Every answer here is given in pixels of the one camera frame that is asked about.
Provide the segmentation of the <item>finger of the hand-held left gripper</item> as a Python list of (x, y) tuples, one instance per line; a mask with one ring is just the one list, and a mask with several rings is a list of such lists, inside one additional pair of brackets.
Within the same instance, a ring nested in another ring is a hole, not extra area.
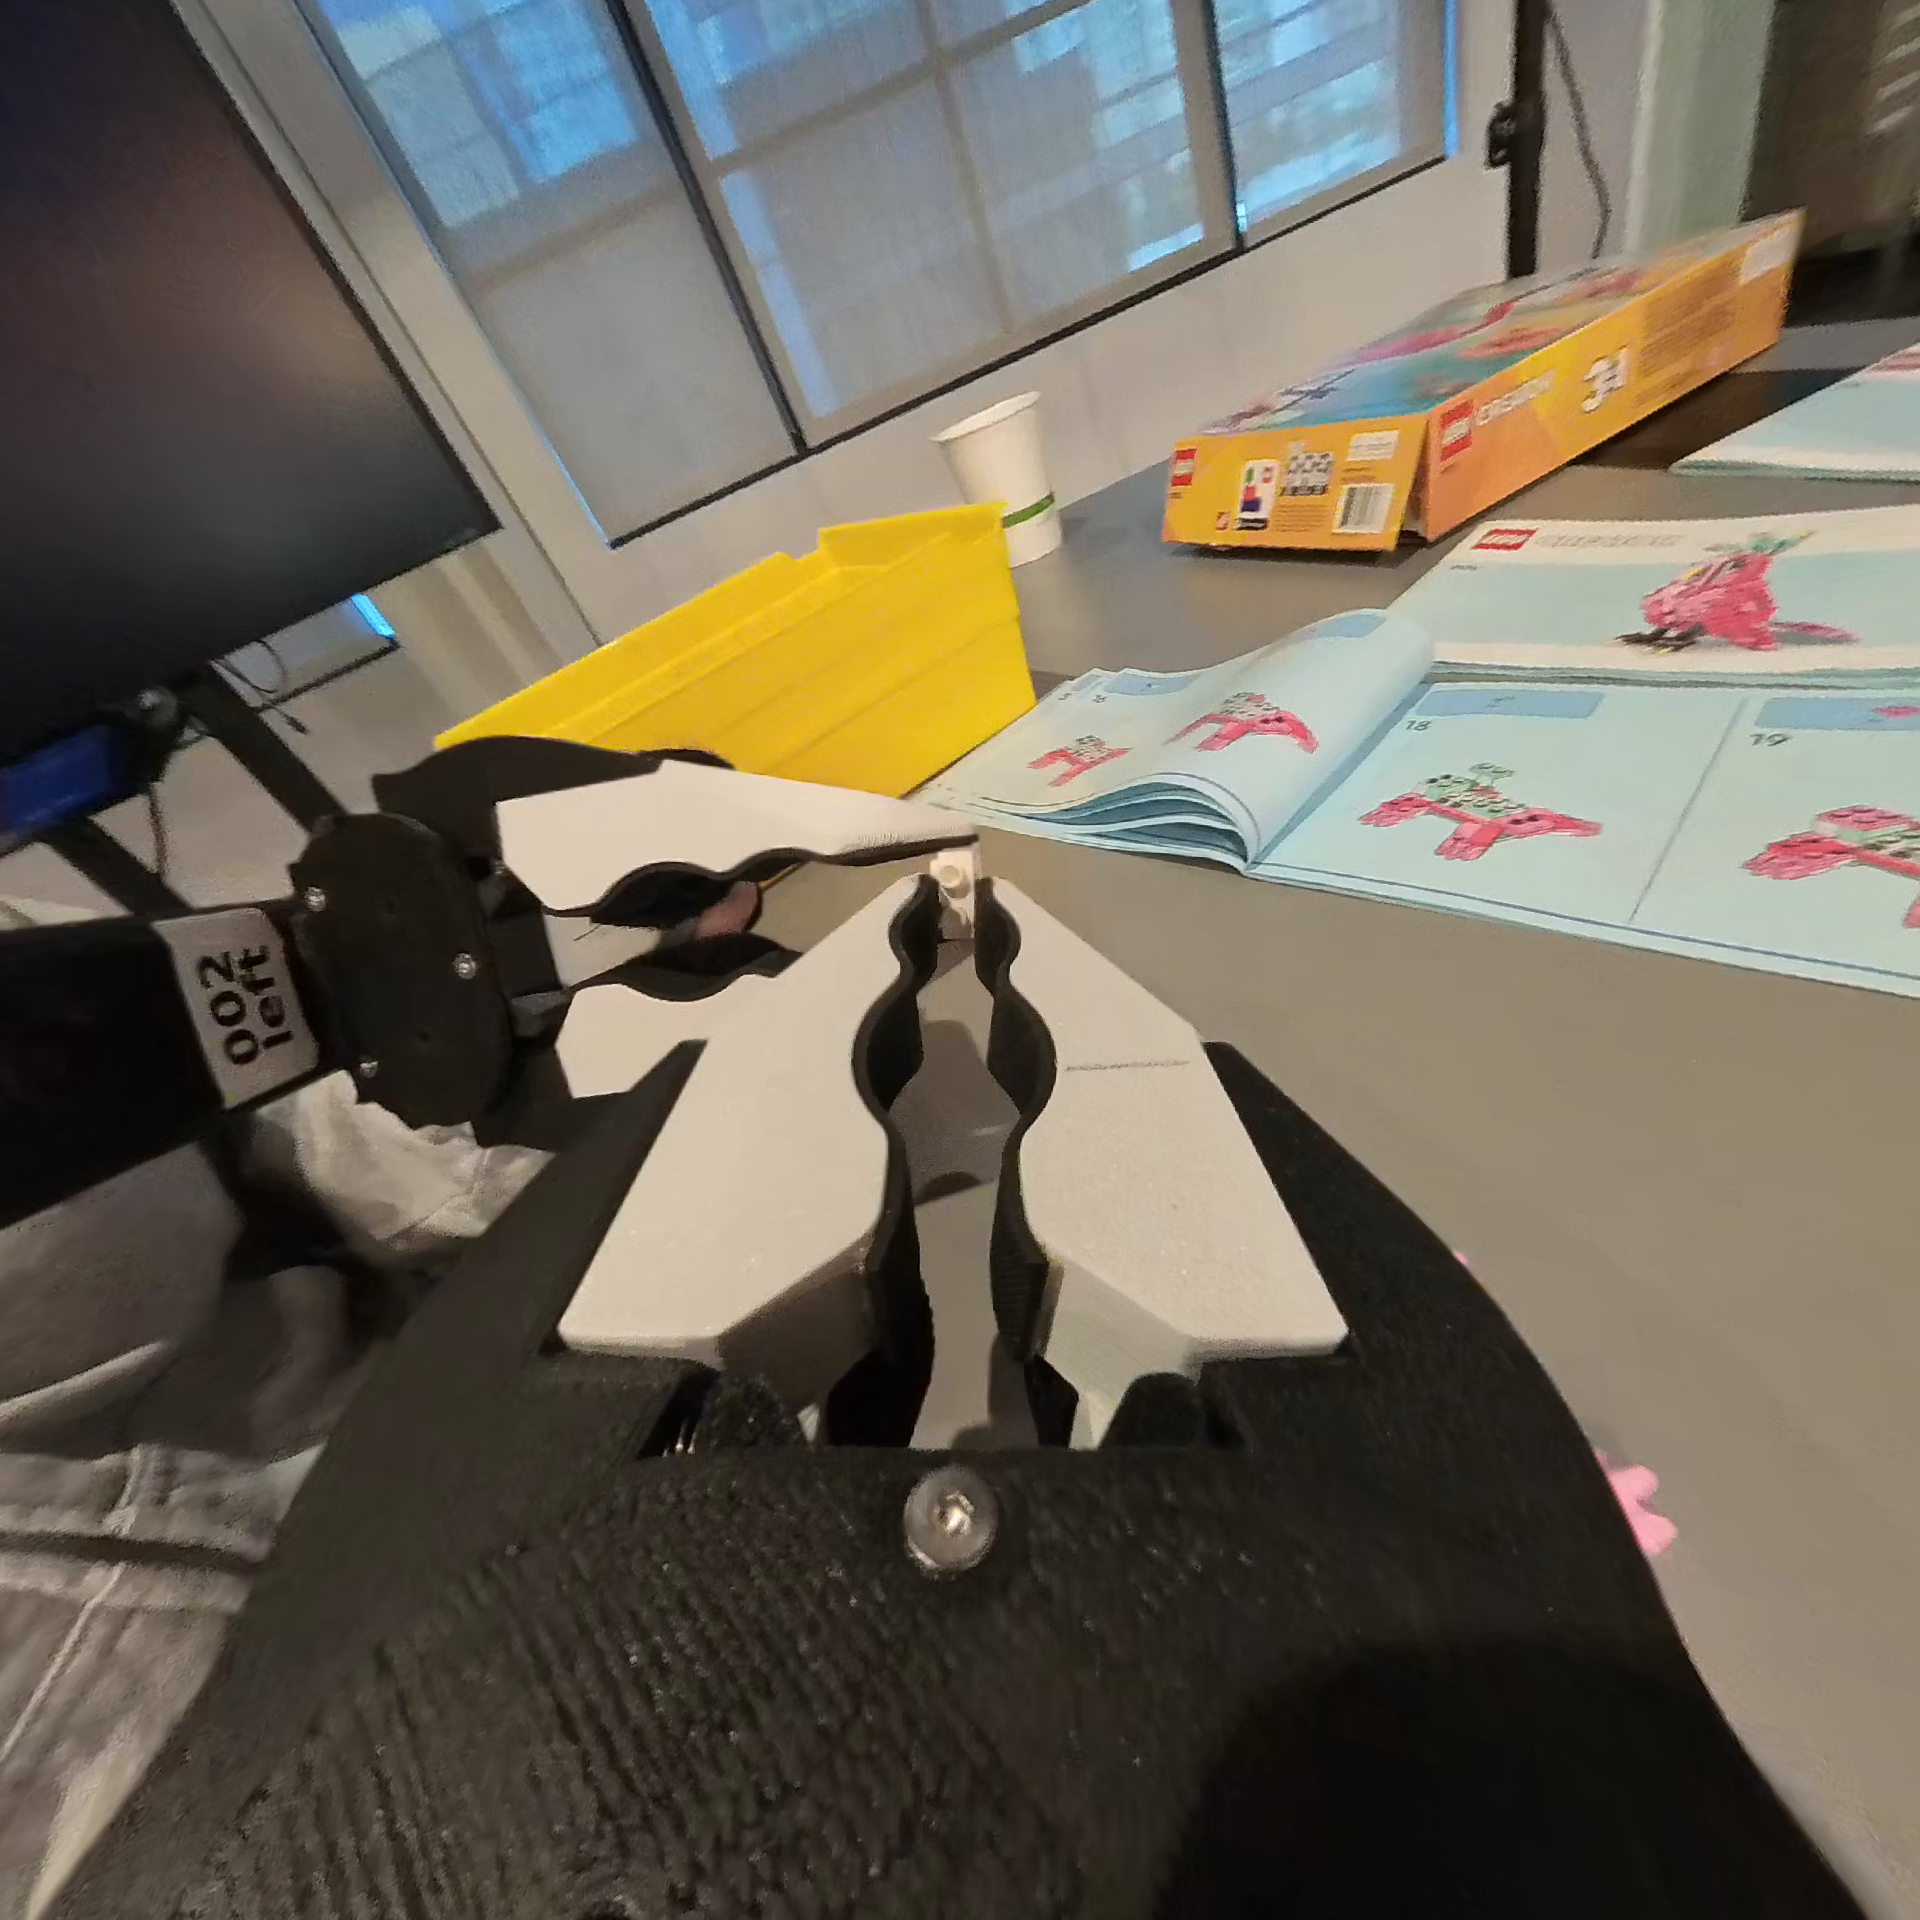
[(632, 1091), (675, 1050), (718, 1040), (757, 1011), (797, 961), (760, 932), (726, 932), (649, 952), (587, 982), (520, 1067), (515, 1114), (558, 1114)]
[(560, 918), (664, 921), (677, 889), (792, 866), (872, 866), (969, 848), (965, 814), (861, 790), (667, 760), (652, 772), (493, 808), (501, 866)]

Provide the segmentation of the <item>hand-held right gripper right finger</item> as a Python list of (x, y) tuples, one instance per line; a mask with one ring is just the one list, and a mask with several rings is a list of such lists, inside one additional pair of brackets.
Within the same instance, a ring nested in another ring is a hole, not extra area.
[(987, 1067), (1014, 1107), (993, 1308), (1042, 1446), (1099, 1446), (1145, 1379), (1336, 1354), (1348, 1327), (1198, 1031), (984, 881)]

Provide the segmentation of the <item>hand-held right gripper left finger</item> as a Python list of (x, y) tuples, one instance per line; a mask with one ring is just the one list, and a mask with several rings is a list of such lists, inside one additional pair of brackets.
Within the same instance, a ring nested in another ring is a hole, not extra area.
[(746, 977), (558, 1321), (572, 1354), (685, 1360), (904, 1446), (933, 1323), (892, 1108), (922, 1067), (933, 878), (896, 881), (778, 977)]

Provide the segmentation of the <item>yellow plastic bin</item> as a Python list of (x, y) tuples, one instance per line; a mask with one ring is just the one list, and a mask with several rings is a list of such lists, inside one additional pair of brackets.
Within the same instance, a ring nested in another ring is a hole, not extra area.
[(904, 799), (1036, 705), (1001, 508), (861, 520), (776, 554), (438, 734), (699, 751)]

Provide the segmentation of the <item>pink brick model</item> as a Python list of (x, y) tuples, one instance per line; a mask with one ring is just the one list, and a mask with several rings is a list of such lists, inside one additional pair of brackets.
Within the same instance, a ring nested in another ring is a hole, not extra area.
[(1626, 1463), (1601, 1449), (1595, 1458), (1638, 1551), (1649, 1562), (1657, 1562), (1678, 1538), (1678, 1526), (1659, 1507), (1661, 1484), (1657, 1472), (1641, 1463)]

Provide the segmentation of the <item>grey desk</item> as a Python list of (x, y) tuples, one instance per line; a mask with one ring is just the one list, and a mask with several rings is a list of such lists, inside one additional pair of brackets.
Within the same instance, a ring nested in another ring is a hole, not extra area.
[[(1434, 563), (1162, 543), (1165, 456), (1020, 571), (1041, 683), (1222, 663)], [(1915, 1916), (1915, 999), (1219, 868), (984, 836), (996, 875), (1341, 1142), (1466, 1257), (1616, 1463), (1712, 1691), (1874, 1916)], [(993, 1360), (1011, 1120), (971, 966), (922, 999), (901, 1126), (937, 1354), (914, 1442), (1032, 1438)]]

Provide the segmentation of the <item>person's grey hoodie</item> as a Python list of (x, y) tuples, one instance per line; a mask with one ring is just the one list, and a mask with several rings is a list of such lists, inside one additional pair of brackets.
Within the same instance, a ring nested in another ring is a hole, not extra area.
[(546, 1163), (409, 1130), (334, 1074), (4, 1231), (4, 1451), (318, 1442)]

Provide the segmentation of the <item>open light blue instruction booklet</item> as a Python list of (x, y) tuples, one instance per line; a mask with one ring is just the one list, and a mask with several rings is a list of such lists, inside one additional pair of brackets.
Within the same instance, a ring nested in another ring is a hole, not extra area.
[(1462, 679), (1363, 610), (1182, 674), (1091, 670), (922, 796), (1084, 848), (1917, 995), (1915, 686)]

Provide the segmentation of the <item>white paper cup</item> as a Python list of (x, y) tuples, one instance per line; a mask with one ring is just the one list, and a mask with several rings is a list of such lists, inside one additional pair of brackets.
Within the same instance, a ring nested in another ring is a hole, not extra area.
[(1065, 540), (1041, 433), (1041, 393), (998, 401), (933, 438), (965, 500), (993, 508), (1012, 570), (1057, 554)]

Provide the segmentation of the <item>black computer monitor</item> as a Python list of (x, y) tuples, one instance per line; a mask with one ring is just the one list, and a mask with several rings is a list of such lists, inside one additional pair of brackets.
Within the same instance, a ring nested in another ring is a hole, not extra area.
[(4, 756), (493, 530), (178, 11), (4, 3)]

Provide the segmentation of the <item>large window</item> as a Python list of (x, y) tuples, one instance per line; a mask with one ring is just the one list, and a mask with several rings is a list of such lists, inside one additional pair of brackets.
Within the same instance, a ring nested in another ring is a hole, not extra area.
[(612, 545), (1456, 131), (1438, 3), (298, 11)]

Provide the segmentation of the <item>person's grey jeans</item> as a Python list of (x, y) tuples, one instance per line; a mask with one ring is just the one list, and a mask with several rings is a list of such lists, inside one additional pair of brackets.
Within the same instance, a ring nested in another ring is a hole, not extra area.
[(2, 1916), (45, 1916), (203, 1689), (328, 1442), (2, 1458)]

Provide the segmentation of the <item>orange toy brick box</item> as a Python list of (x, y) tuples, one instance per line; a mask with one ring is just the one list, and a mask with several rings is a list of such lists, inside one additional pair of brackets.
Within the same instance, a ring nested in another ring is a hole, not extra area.
[(1806, 212), (1475, 288), (1202, 426), (1162, 540), (1386, 554), (1434, 543), (1771, 348)]

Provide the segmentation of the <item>black tripod stand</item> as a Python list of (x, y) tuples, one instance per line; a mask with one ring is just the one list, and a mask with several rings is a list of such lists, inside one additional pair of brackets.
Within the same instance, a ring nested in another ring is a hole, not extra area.
[(1540, 220), (1545, 198), (1548, 79), (1565, 91), (1577, 164), (1595, 206), (1590, 260), (1609, 250), (1616, 228), (1616, 198), (1601, 164), (1586, 91), (1577, 79), (1569, 30), (1554, 3), (1518, 3), (1514, 17), (1506, 96), (1484, 134), (1484, 160), (1505, 171), (1505, 274), (1530, 280), (1540, 270)]

